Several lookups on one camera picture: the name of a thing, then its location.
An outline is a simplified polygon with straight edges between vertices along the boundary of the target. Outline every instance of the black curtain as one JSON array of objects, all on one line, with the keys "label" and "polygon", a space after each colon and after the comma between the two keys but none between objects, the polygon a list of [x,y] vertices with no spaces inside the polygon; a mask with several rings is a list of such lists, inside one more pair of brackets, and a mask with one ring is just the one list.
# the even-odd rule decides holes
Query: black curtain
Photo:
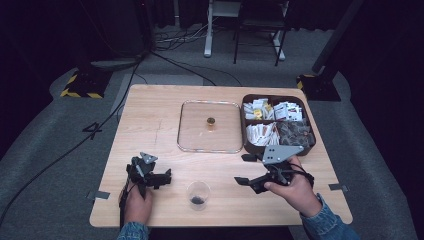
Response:
[{"label": "black curtain", "polygon": [[196,23],[208,22],[209,0],[178,0],[180,27],[189,28]]},{"label": "black curtain", "polygon": [[52,100],[50,84],[72,61],[44,2],[2,1],[0,7],[0,159]]},{"label": "black curtain", "polygon": [[351,102],[407,197],[419,239],[423,11],[421,1],[364,1],[326,63],[347,79]]},{"label": "black curtain", "polygon": [[174,0],[152,0],[154,22],[159,28],[175,25]]},{"label": "black curtain", "polygon": [[353,0],[291,0],[289,25],[294,29],[335,29]]}]

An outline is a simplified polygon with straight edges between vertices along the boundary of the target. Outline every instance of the person's left hand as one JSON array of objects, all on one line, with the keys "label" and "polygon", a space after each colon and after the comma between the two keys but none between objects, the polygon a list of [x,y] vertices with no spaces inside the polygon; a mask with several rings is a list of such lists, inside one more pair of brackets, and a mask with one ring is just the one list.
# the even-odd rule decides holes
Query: person's left hand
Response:
[{"label": "person's left hand", "polygon": [[146,188],[146,198],[144,199],[140,194],[138,186],[134,185],[135,184],[131,181],[128,183],[128,190],[132,189],[128,193],[127,203],[125,206],[124,224],[128,222],[146,224],[150,214],[152,213],[153,194],[150,189]]}]

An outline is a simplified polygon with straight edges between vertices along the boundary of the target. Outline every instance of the dark object in cup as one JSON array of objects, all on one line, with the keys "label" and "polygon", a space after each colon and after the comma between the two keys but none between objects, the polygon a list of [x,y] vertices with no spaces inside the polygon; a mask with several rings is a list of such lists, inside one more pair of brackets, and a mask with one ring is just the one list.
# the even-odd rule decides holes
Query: dark object in cup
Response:
[{"label": "dark object in cup", "polygon": [[194,204],[203,204],[203,203],[205,203],[205,200],[203,200],[201,197],[194,196],[191,199],[191,202],[194,203]]}]

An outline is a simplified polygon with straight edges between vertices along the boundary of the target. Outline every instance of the glass tray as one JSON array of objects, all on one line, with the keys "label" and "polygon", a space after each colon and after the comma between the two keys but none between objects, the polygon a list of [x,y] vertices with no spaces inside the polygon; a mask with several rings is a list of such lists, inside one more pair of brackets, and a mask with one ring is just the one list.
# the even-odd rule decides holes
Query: glass tray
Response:
[{"label": "glass tray", "polygon": [[240,106],[231,102],[185,101],[177,144],[186,152],[239,152],[243,148]]}]

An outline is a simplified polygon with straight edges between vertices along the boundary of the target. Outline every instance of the hand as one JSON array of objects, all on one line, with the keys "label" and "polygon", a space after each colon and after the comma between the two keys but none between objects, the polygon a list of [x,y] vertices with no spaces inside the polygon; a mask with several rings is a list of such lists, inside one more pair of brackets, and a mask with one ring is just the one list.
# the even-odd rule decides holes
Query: hand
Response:
[{"label": "hand", "polygon": [[124,224],[128,222],[146,224],[152,212],[153,194],[150,189],[146,188],[146,199],[144,199],[138,186],[131,181],[128,183],[128,190],[130,189],[125,206]]},{"label": "hand", "polygon": [[[292,156],[288,161],[301,166],[297,156]],[[296,166],[292,166],[292,168],[293,170],[302,171]],[[294,174],[289,186],[281,186],[273,182],[266,182],[264,186],[269,191],[283,197],[294,209],[302,213],[305,217],[315,216],[322,209],[322,204],[318,201],[308,179],[303,175]]]}]

